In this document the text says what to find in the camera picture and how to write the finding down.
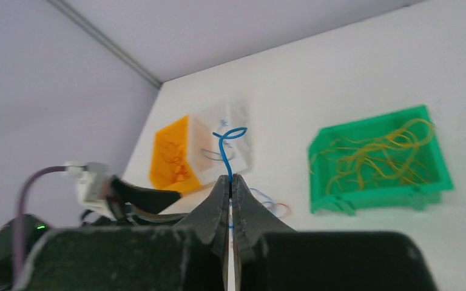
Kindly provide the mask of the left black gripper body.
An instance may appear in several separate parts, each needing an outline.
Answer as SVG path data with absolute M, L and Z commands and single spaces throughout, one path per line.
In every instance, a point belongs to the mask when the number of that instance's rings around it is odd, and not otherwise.
M 162 211 L 182 198 L 178 191 L 138 187 L 117 176 L 104 180 L 98 191 L 98 201 L 110 215 L 102 215 L 92 222 L 86 218 L 96 210 L 85 210 L 80 215 L 84 226 L 173 226 L 187 213 L 162 214 Z

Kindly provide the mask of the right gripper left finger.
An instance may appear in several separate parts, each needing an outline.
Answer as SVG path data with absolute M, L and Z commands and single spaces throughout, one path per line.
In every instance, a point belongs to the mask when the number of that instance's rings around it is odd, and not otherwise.
M 226 290 L 229 179 L 172 226 L 55 229 L 33 246 L 15 290 Z

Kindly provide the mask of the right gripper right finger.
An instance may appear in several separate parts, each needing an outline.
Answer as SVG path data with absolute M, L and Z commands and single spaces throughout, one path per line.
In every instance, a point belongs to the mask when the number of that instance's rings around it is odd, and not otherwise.
M 419 248 L 389 231 L 299 232 L 231 182 L 237 290 L 436 290 Z

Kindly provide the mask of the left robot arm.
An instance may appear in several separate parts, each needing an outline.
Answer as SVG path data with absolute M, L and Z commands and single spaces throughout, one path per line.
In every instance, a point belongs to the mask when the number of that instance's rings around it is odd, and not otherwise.
M 120 218 L 99 216 L 94 221 L 86 221 L 92 213 L 85 210 L 80 215 L 81 227 L 104 226 L 151 226 L 174 225 L 185 214 L 162 215 L 161 212 L 180 200 L 183 195 L 174 190 L 157 190 L 134 186 L 116 176 L 110 181 L 112 205 L 119 206 Z M 15 220 L 12 219 L 0 229 L 0 290 L 11 290 L 13 281 L 13 232 Z

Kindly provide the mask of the orange plastic bin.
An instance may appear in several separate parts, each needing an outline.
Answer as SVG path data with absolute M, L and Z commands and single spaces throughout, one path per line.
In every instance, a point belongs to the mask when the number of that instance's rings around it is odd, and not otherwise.
M 149 170 L 155 189 L 186 195 L 202 188 L 187 160 L 189 125 L 190 117 L 186 115 L 155 133 Z

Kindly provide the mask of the white plastic bin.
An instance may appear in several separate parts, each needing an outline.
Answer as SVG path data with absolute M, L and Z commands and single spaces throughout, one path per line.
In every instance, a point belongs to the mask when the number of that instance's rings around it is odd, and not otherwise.
M 253 167 L 253 150 L 246 99 L 224 99 L 189 115 L 187 159 L 202 185 L 218 176 L 245 173 Z

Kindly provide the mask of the green plastic bin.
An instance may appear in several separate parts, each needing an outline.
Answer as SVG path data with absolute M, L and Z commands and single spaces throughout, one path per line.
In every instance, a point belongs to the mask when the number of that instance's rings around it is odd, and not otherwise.
M 425 105 L 324 127 L 307 154 L 311 213 L 422 211 L 454 188 Z

